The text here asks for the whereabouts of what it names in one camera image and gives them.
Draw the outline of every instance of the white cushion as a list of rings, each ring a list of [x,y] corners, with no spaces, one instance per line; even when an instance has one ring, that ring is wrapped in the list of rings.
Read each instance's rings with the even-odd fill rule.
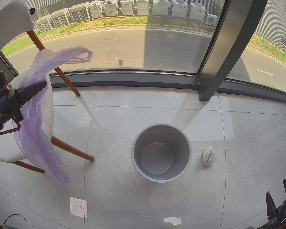
[[[29,70],[21,73],[16,78],[14,78],[10,84],[13,88],[18,88],[20,83],[23,80],[23,77]],[[42,112],[42,121],[43,124],[41,126],[42,130],[46,133],[46,135],[51,139],[53,136],[53,95],[52,95],[52,87],[50,77],[47,74],[47,85],[48,89],[44,94],[41,102],[41,112]],[[13,128],[12,120],[9,120],[4,124],[4,128],[1,131],[9,130]],[[8,133],[0,136],[0,161],[2,162],[15,162],[25,159],[25,155],[19,149],[15,138],[14,133]]]
[[[0,0],[0,50],[16,36],[34,29],[28,6],[21,0]]]

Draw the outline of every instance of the chair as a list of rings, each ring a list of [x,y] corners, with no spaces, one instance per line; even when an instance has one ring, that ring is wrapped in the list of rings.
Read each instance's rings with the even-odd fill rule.
[[[27,32],[36,47],[41,51],[45,49],[42,42],[34,32],[34,23],[26,3],[22,0],[2,0],[0,1],[0,50],[16,36]],[[67,86],[79,96],[79,91],[67,78],[60,68],[55,71],[67,84]]]
[[[21,73],[16,78],[14,78],[10,84],[12,85],[12,88],[18,88],[23,77],[25,76],[26,72]],[[40,104],[41,106],[41,113],[42,113],[42,121],[43,124],[41,126],[42,130],[46,133],[46,135],[51,139],[51,142],[53,145],[66,150],[72,154],[75,154],[79,157],[82,157],[84,159],[87,159],[89,161],[94,161],[94,157],[66,144],[65,142],[61,141],[60,139],[53,136],[53,95],[52,95],[52,88],[51,88],[51,81],[49,78],[49,75],[47,74],[47,86],[48,89],[45,92],[42,102]],[[12,126],[12,120],[8,121],[4,125],[4,129],[2,131],[11,129]],[[19,165],[21,167],[43,173],[44,170],[37,168],[35,166],[26,164],[22,162],[21,160],[25,159],[25,155],[22,153],[22,151],[19,149],[15,138],[14,133],[8,133],[4,134],[0,137],[0,161],[6,162],[6,163],[13,163],[16,165]]]

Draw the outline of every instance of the purple plastic bag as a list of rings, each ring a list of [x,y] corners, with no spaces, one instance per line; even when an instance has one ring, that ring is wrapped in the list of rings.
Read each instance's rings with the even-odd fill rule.
[[[89,62],[92,52],[78,46],[66,48],[58,52],[48,49],[41,50],[35,57],[30,71],[26,73],[19,87],[31,86],[46,80],[46,74],[62,64],[78,64]],[[15,140],[23,154],[35,166],[50,171],[60,182],[67,183],[71,177],[56,153],[51,140],[41,129],[42,115],[40,102],[48,86],[36,94],[25,105],[21,112],[24,120],[21,129],[15,132]]]

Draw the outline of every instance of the gray bucket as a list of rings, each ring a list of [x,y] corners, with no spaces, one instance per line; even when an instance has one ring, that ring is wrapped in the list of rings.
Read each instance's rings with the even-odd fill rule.
[[[183,175],[192,160],[187,135],[168,123],[156,123],[141,130],[131,149],[135,169],[146,179],[167,183]]]

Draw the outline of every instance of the manhole cover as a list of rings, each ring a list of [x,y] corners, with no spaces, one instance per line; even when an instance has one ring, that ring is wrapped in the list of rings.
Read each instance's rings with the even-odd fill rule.
[[[102,59],[103,63],[105,63],[105,64],[109,64],[113,60],[114,60],[114,56],[112,56],[112,55],[107,55]]]
[[[114,35],[113,34],[108,34],[104,37],[105,40],[109,41],[111,40],[112,38],[114,38]]]

